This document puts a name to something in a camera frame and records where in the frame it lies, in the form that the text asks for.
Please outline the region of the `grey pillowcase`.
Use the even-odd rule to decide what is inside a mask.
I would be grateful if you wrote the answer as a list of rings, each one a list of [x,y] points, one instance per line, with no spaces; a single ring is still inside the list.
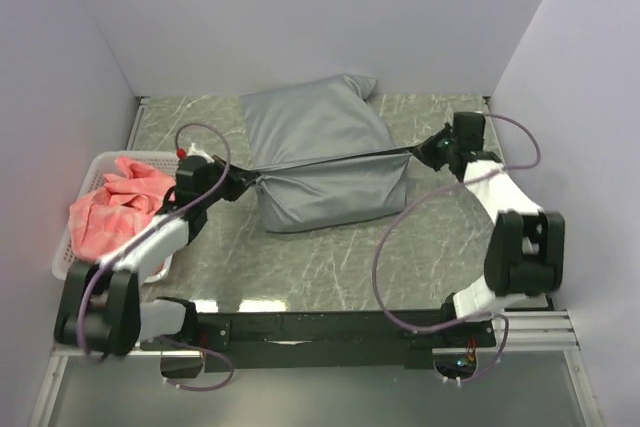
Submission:
[[[371,77],[344,74],[241,97],[266,231],[352,224],[405,208],[411,154],[369,106],[375,87]]]

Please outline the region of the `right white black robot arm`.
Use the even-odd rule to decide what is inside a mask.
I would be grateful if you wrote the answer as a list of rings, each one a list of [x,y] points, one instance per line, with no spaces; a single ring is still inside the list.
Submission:
[[[554,292],[563,279],[565,219],[532,201],[510,177],[511,168],[484,148],[488,117],[456,112],[450,123],[412,149],[432,170],[448,168],[493,224],[483,273],[441,306],[439,334],[452,346],[473,335],[473,322]]]

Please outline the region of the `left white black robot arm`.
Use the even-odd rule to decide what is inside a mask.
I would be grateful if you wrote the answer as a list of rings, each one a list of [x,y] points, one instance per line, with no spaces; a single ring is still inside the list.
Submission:
[[[172,297],[143,303],[139,288],[162,262],[199,235],[214,203],[238,200],[258,178],[258,173],[221,158],[207,161],[190,155],[180,160],[175,183],[147,227],[114,252],[70,267],[55,341],[104,357],[123,357],[137,343],[160,337],[179,349],[193,346],[200,335],[194,303]]]

